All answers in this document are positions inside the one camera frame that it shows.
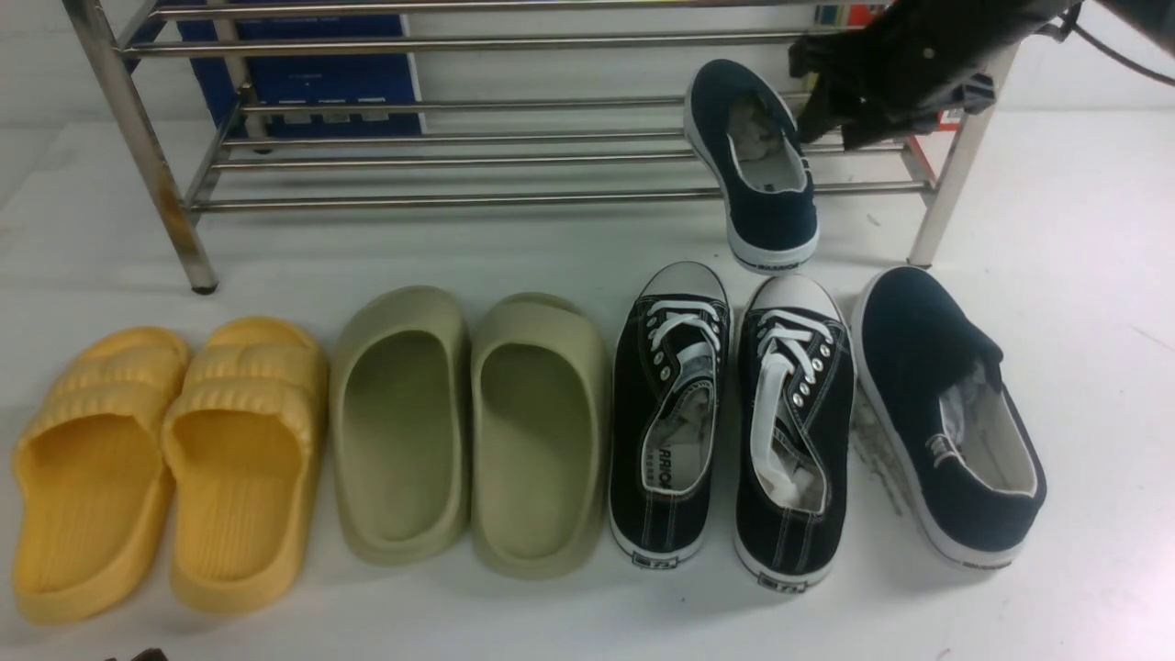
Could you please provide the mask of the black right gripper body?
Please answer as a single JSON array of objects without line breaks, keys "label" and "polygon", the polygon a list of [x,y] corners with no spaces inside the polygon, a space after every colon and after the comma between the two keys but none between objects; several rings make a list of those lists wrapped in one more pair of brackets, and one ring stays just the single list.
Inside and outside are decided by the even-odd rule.
[{"label": "black right gripper body", "polygon": [[999,55],[1074,23],[1070,1],[895,1],[861,29],[807,33],[788,47],[788,74],[815,79],[799,139],[839,130],[851,151],[927,135],[948,110],[976,116],[995,104]]}]

